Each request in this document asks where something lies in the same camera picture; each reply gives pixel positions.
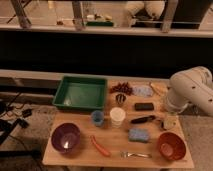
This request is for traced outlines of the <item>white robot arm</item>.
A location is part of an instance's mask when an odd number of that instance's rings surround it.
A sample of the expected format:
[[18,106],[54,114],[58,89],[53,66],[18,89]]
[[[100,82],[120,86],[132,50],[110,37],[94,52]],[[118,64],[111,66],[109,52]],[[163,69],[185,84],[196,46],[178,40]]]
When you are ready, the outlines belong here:
[[203,66],[179,71],[169,80],[170,89],[164,97],[164,108],[182,113],[189,103],[213,117],[213,82],[211,71]]

